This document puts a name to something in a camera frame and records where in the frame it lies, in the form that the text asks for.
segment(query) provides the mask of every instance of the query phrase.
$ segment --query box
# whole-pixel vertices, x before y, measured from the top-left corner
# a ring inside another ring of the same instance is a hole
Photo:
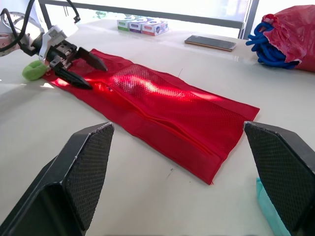
[[[142,25],[153,20],[152,18],[142,17],[129,22],[129,30],[136,33],[142,32]]]
[[[119,30],[129,31],[129,22],[136,20],[137,16],[125,17],[121,20],[117,20],[117,27]]]
[[[168,31],[168,23],[166,21],[152,20],[142,25],[142,33],[156,36]]]

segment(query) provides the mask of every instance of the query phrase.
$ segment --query sunlight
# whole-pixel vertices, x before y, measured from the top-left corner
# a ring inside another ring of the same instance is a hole
[[[52,87],[52,85],[49,83],[44,83],[44,85],[41,85],[41,87],[54,89],[54,87]]]

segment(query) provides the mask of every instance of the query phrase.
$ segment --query red bag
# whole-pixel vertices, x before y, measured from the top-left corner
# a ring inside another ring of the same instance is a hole
[[[299,61],[295,69],[315,72],[315,5],[293,6],[262,21],[274,27],[263,34],[286,55],[285,62]]]
[[[244,121],[253,120],[259,109],[124,58],[92,53],[104,61],[107,72],[81,59],[70,70],[84,76],[93,90],[75,88],[53,74],[45,79],[211,184],[240,139]]]

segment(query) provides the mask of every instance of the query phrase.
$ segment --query table surface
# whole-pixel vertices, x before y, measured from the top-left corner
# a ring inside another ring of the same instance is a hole
[[[315,148],[315,76],[269,68],[239,39],[232,53],[184,44],[196,32],[152,37],[116,30],[114,21],[81,25],[68,40],[96,48],[261,109],[256,121],[297,132]],[[70,135],[107,119],[44,80],[21,73],[35,60],[22,51],[0,59],[0,222]],[[256,201],[258,176],[243,135],[206,185],[116,125],[105,184],[88,236],[270,236]]]

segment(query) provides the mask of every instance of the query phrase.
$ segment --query black cable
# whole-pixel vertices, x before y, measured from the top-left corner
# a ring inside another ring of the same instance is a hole
[[[25,12],[25,16],[24,16],[24,22],[23,22],[23,26],[22,26],[22,29],[21,29],[21,32],[19,35],[17,35],[17,32],[15,30],[15,27],[14,27],[14,24],[12,22],[12,19],[11,19],[11,16],[10,16],[10,12],[8,11],[8,9],[4,8],[1,12],[0,15],[2,14],[6,14],[7,16],[7,19],[8,19],[8,22],[10,24],[10,27],[11,27],[11,30],[13,32],[13,35],[15,37],[14,41],[12,43],[10,43],[9,45],[3,47],[3,48],[0,48],[0,53],[1,52],[4,52],[12,47],[14,47],[16,44],[19,44],[19,46],[21,48],[23,48],[23,45],[21,43],[21,39],[24,37],[25,35],[25,31],[26,31],[26,26],[29,22],[29,18],[30,18],[30,14],[31,14],[31,10],[32,10],[32,7],[33,7],[33,4],[34,4],[35,0],[30,0],[29,1],[29,4],[26,8],[26,12]],[[77,23],[78,21],[80,21],[80,15],[76,9],[76,7],[73,5],[73,3],[71,2],[71,0],[67,0],[67,2],[70,4],[70,6],[72,7],[73,11],[75,12],[75,17],[74,17],[74,21],[75,23]]]
[[[67,2],[70,4],[70,6],[72,7],[72,9],[75,13],[74,22],[75,23],[79,22],[80,21],[80,15],[79,15],[77,8],[73,5],[73,3],[70,0],[67,0]]]
[[[17,37],[18,37],[18,33],[17,33],[16,30],[15,30],[14,24],[13,24],[12,19],[11,19],[11,16],[10,16],[10,12],[9,12],[8,9],[6,9],[6,8],[4,8],[4,9],[2,10],[2,12],[4,12],[4,13],[6,14],[7,18],[8,18],[8,22],[9,22],[10,27],[11,27],[11,30],[12,30],[12,32],[13,32],[14,38],[17,38]],[[18,41],[18,44],[19,44],[20,47],[23,46],[22,43],[21,43],[21,41]]]
[[[12,43],[10,43],[9,45],[7,45],[7,46],[5,46],[3,48],[0,48],[0,53],[4,52],[4,51],[6,51],[6,50],[8,50],[8,49],[10,49],[12,47],[14,47],[24,37],[25,31],[26,31],[26,26],[27,26],[28,21],[29,21],[29,17],[30,17],[30,14],[31,14],[31,10],[32,10],[32,6],[34,4],[34,1],[35,0],[30,0],[30,2],[28,4],[28,7],[26,8],[23,26],[22,26],[22,29],[21,29],[21,32],[20,32],[19,36],[16,37],[15,40]],[[11,27],[12,32],[14,34],[14,32],[16,32],[16,30],[15,30],[15,27],[13,25],[13,22],[12,22],[12,19],[10,17],[10,13],[9,13],[8,9],[6,9],[6,8],[3,9],[0,15],[2,15],[2,14],[6,14],[6,16],[8,17],[8,21],[9,21],[10,27]]]

